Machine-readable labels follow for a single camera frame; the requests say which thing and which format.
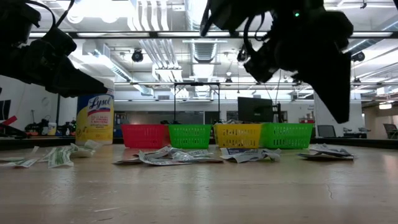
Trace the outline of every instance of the wooden table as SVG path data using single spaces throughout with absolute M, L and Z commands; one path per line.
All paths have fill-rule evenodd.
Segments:
M 398 151 L 345 148 L 358 159 L 115 166 L 113 145 L 74 167 L 0 167 L 0 222 L 398 223 Z

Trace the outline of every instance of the red basket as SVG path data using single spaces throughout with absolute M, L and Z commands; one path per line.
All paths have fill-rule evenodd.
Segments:
M 160 149 L 170 144 L 169 127 L 163 124 L 122 124 L 124 145 Z

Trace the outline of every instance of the chair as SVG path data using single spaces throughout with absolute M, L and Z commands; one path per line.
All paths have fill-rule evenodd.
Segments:
M 398 139 L 398 130 L 396 125 L 394 124 L 383 124 L 383 125 L 384 129 L 386 130 L 388 139 Z
M 335 138 L 335 127 L 333 125 L 318 125 L 318 135 L 324 138 Z

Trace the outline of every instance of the ceiling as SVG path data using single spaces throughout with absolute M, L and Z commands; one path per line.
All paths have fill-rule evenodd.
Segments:
M 85 15 L 83 20 L 79 23 L 72 23 L 70 20 L 65 19 L 60 26 L 62 30 L 67 31 L 78 31 L 78 32 L 109 32 L 109 31 L 132 31 L 127 24 L 127 20 L 131 17 L 134 12 L 140 17 L 143 14 L 143 6 L 147 4 L 147 17 L 149 21 L 149 29 L 156 30 L 155 25 L 151 23 L 150 17 L 152 15 L 152 4 L 156 4 L 157 22 L 161 24 L 161 2 L 160 1 L 138 1 L 135 0 L 82 0 L 88 2 L 88 8 L 80 11 L 80 14 Z M 205 5 L 206 0 L 186 0 L 186 2 L 195 1 L 195 4 Z M 58 1 L 39 1 L 48 5 L 49 8 L 53 10 L 56 18 L 67 8 L 69 1 L 58 0 Z M 394 3 L 391 0 L 372 0 L 366 1 L 367 7 L 360 9 L 363 1 L 357 0 L 326 0 L 325 7 L 329 10 L 341 10 L 343 11 L 349 20 L 353 23 L 354 29 L 356 31 L 382 31 L 385 30 L 386 26 L 391 24 L 391 22 L 398 21 L 398 11 L 395 8 Z M 169 29 L 173 32 L 183 32 L 191 30 L 187 18 L 187 11 L 185 10 L 184 0 L 169 0 L 165 2 L 167 6 L 167 25 Z M 45 32 L 49 29 L 52 24 L 50 14 L 45 10 L 36 7 L 36 10 L 42 13 L 42 20 L 40 22 L 39 28 L 34 28 L 34 32 Z M 203 9 L 199 7 L 195 10 L 195 16 L 198 17 L 202 14 Z M 114 22 L 107 23 L 104 22 L 106 17 L 108 19 L 115 18 Z M 267 31 L 271 26 L 272 19 L 269 14 L 266 14 L 266 19 L 264 24 L 261 26 L 260 31 Z M 260 25 L 260 18 L 257 17 L 251 25 L 250 30 L 255 31 Z M 236 55 L 238 50 L 243 44 L 241 39 L 218 39 L 222 43 L 218 43 L 216 48 L 216 57 L 211 61 L 212 73 L 207 78 L 209 82 L 224 82 L 227 78 L 227 72 L 230 72 L 230 77 L 234 83 L 236 82 L 254 82 L 254 79 L 248 74 L 243 65 L 236 61 Z M 153 62 L 148 56 L 145 49 L 143 50 L 144 59 L 142 62 L 133 63 L 131 56 L 134 49 L 143 48 L 140 40 L 137 39 L 97 39 L 90 40 L 94 41 L 96 46 L 107 45 L 110 50 L 110 57 L 118 66 L 123 69 L 129 76 L 133 77 L 135 82 L 164 82 L 162 79 L 156 80 L 153 76 Z M 192 58 L 192 44 L 184 43 L 189 41 L 189 39 L 172 39 L 172 48 L 175 52 L 175 56 L 178 61 L 178 65 L 181 66 L 182 78 L 185 82 L 187 81 L 197 81 L 198 69 L 194 71 L 193 63 L 195 60 Z M 361 44 L 365 40 L 355 39 L 350 40 L 348 48 L 354 47 L 355 45 Z M 103 76 L 110 77 L 116 82 L 125 82 L 125 80 L 120 79 L 120 77 L 115 76 L 115 74 L 103 63 L 91 57 L 90 55 L 83 53 L 83 48 L 85 42 L 88 40 L 75 40 L 78 44 L 78 49 L 71 54 L 70 58 L 74 65 L 84 72 L 93 76 Z M 259 42 L 254 42 L 254 48 L 259 48 L 261 44 Z M 359 77 L 362 82 L 398 82 L 398 39 L 384 39 L 380 42 L 369 46 L 363 50 L 366 59 L 363 62 L 357 62 L 352 66 L 352 77 Z M 290 78 L 291 73 L 289 72 L 277 72 L 270 82 L 292 82 Z M 333 77 L 325 77 L 330 79 L 333 83 Z M 164 86 L 150 86 L 154 87 L 155 91 L 166 90 Z M 225 89 L 233 89 L 230 92 L 236 92 L 235 89 L 242 90 L 255 90 L 264 89 L 262 85 L 252 86 L 252 85 L 240 85 L 240 86 L 224 86 Z M 271 93 L 274 94 L 276 90 L 271 88 Z M 311 93 L 311 88 L 307 86 L 280 86 L 282 90 L 286 90 L 289 94 L 292 90 L 296 92 L 300 91 L 300 94 L 307 95 Z M 363 98 L 375 97 L 377 86 L 356 86 L 353 87 L 355 93 L 362 94 Z M 119 86 L 117 88 L 119 91 L 137 91 L 134 86 Z M 195 88 L 187 88 L 188 91 L 195 91 Z

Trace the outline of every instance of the black monitor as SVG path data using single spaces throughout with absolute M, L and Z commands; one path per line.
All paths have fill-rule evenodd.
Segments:
M 274 122 L 272 100 L 238 97 L 238 119 L 246 122 Z

